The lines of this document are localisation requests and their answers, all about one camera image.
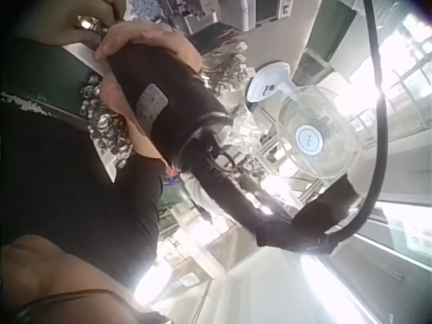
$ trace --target sleeve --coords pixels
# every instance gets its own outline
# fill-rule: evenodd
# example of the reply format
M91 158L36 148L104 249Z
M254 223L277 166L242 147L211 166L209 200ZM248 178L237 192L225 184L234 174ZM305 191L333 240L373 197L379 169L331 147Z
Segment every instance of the sleeve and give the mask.
M115 179L115 189L125 208L139 220L147 234L156 239L156 243L159 235L157 205L162 195L164 174L162 161L135 154L117 172Z

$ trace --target black shirt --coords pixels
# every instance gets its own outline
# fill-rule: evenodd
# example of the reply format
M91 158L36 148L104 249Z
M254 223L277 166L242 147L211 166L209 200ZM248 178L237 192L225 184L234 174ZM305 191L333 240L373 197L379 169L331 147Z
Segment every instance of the black shirt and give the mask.
M0 108L2 245L40 235L133 290L155 259L165 165L133 155L109 179L88 134Z

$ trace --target hand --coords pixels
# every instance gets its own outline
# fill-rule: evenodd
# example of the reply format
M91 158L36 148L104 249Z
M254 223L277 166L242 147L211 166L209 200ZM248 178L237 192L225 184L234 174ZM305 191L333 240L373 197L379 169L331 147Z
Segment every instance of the hand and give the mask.
M181 32L145 20L122 22L110 28L96 51L96 58L104 59L128 43L163 47L195 72L199 72L203 66L200 53Z
M128 125L129 138L134 147L134 151L143 157L160 159L167 164L158 150L153 146L150 138L148 138L138 124L135 114L129 106L122 88L114 78L113 74L108 74L103 78L100 97L102 102L104 102L104 104L106 104L111 110L125 117Z
M112 26L123 18L125 11L126 0L37 1L23 17L16 34L50 45L94 41L98 39L96 34L77 28L78 16L94 17Z
M198 72L203 65L200 53L182 33L173 32L171 28L162 24L144 20L123 22L110 28L95 53L96 58L104 59L128 43L163 47L176 59L188 64L195 72ZM101 100L114 112L125 117L130 140L134 150L139 155L162 159L162 156L140 127L113 74L104 77L101 86Z

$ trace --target person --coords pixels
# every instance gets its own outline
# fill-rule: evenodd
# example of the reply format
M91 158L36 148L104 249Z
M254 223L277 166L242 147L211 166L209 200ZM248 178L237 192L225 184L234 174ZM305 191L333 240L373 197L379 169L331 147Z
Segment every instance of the person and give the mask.
M147 21L118 23L125 8L124 0L39 1L23 16L14 36L50 45L89 41L94 35L75 26L78 16L92 16L110 27L95 53L97 59L112 55L125 44L143 43L163 47L199 71L201 56L180 32ZM131 292L156 257L157 203L165 163L138 125L111 74L104 76L101 100L124 116L135 152L118 171L114 183L85 132L53 117L3 105L0 109L0 208L5 256L1 286L2 298L11 298L14 308L50 294L84 288L115 292L118 289L110 287L119 285ZM27 264L20 261L20 255L27 252L29 267L7 267L9 262ZM54 257L55 262L50 263L53 268L44 261L45 256ZM31 263L37 260L40 269ZM88 274L80 277L79 269ZM40 276L58 271L64 281L80 284L57 291L46 282L55 277ZM25 278L34 278L37 283L20 290L12 285L12 277L18 285ZM98 282L95 277L105 277L99 280L104 284L87 287L85 282Z
M102 271L40 236L22 236L1 252L2 323L171 323L137 304Z

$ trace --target black cable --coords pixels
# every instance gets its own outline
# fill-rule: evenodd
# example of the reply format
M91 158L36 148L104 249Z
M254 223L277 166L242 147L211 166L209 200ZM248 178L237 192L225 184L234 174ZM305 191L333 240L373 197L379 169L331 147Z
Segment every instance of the black cable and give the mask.
M379 99L377 102L377 160L375 162L375 169L371 186L366 195L363 205L358 211L356 217L341 230L331 234L330 240L333 242L342 242L356 233L366 222L371 214L376 201L381 192L385 168L387 165L387 152L388 152L388 124L387 124L387 106L385 104L385 97L382 89L383 72L381 69L381 57L379 54L379 43L377 34L377 25L375 22L375 14L373 12L372 0L363 0L364 12L367 21L367 30L369 36L369 45L371 48L371 59L375 74L375 85L379 91Z

